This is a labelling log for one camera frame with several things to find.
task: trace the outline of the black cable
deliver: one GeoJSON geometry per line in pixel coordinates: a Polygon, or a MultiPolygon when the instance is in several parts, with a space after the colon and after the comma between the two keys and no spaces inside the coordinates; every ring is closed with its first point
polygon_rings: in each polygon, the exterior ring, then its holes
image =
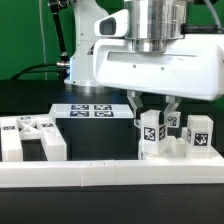
{"type": "Polygon", "coordinates": [[[37,68],[52,67],[52,66],[57,66],[57,63],[45,63],[45,64],[39,64],[39,65],[30,66],[28,68],[23,69],[19,73],[13,75],[10,79],[11,80],[17,80],[25,72],[28,72],[30,70],[37,69],[37,68]]]}
{"type": "Polygon", "coordinates": [[[23,74],[31,74],[31,73],[45,73],[45,72],[55,72],[55,73],[58,73],[58,72],[65,72],[65,69],[58,69],[58,70],[43,70],[43,71],[26,71],[26,72],[23,72],[20,74],[20,76],[22,76],[23,74]]]}

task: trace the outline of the white cuboid block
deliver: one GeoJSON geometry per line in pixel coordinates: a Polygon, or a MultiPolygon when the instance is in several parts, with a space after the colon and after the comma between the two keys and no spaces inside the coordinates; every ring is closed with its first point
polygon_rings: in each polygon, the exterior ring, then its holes
{"type": "Polygon", "coordinates": [[[208,116],[189,116],[186,157],[205,159],[211,156],[213,121],[208,116]]]}
{"type": "Polygon", "coordinates": [[[23,150],[15,118],[1,119],[2,161],[23,161],[23,150]]]}
{"type": "Polygon", "coordinates": [[[144,154],[160,155],[168,147],[167,127],[159,124],[161,111],[149,110],[141,114],[140,151],[144,154]]]}
{"type": "Polygon", "coordinates": [[[41,131],[41,143],[48,161],[67,160],[67,147],[52,120],[38,120],[37,128],[41,131]]]}

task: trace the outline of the cable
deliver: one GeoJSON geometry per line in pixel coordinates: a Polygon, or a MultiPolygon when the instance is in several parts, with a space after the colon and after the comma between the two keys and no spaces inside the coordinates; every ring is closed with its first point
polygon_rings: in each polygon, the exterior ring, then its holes
{"type": "Polygon", "coordinates": [[[34,65],[34,66],[23,69],[19,73],[13,75],[10,79],[17,80],[25,72],[29,72],[30,70],[37,69],[37,68],[52,67],[52,66],[57,66],[57,64],[56,63],[46,63],[46,64],[34,65]]]}
{"type": "Polygon", "coordinates": [[[213,7],[212,3],[210,0],[204,0],[205,4],[207,5],[208,9],[210,10],[213,19],[215,20],[215,24],[218,26],[218,28],[222,28],[222,24],[220,22],[220,19],[215,11],[215,8],[213,7]]]}
{"type": "Polygon", "coordinates": [[[16,79],[13,79],[13,80],[17,80],[20,76],[22,76],[23,74],[28,74],[28,73],[45,73],[45,72],[55,72],[55,73],[58,73],[58,72],[64,72],[65,69],[61,69],[61,70],[40,70],[40,71],[26,71],[26,72],[20,72],[18,73],[16,79]]]}
{"type": "Polygon", "coordinates": [[[42,7],[42,0],[39,0],[39,15],[40,15],[41,38],[42,38],[42,44],[43,44],[43,57],[44,57],[44,63],[47,63],[46,41],[45,41],[44,25],[43,25],[43,7],[42,7]]]}

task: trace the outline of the green wall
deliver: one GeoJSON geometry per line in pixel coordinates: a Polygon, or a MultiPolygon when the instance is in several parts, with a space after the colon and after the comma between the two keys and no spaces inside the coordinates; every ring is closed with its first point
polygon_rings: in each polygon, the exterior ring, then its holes
{"type": "MultiPolygon", "coordinates": [[[[42,39],[39,17],[39,0],[1,0],[0,7],[0,79],[9,79],[13,74],[31,65],[43,63],[42,39]]],[[[97,3],[114,13],[122,8],[122,0],[97,0],[97,3]]],[[[47,62],[60,59],[55,26],[48,0],[42,0],[47,62]]],[[[224,0],[215,4],[217,13],[224,25],[224,0]]],[[[69,55],[75,51],[74,16],[69,7],[60,12],[65,42],[69,55]]],[[[213,19],[206,6],[191,5],[189,23],[212,24],[213,19]]],[[[43,74],[24,75],[24,79],[44,79],[43,74]]],[[[49,73],[48,79],[56,79],[49,73]]],[[[214,102],[224,111],[224,99],[214,102]]]]}

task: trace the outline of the metal cylinder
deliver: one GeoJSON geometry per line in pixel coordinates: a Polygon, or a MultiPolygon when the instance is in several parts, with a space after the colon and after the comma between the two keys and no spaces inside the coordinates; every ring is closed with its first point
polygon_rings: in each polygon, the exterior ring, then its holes
{"type": "Polygon", "coordinates": [[[130,14],[128,39],[137,52],[165,52],[166,40],[183,38],[187,0],[124,0],[130,14]]]}

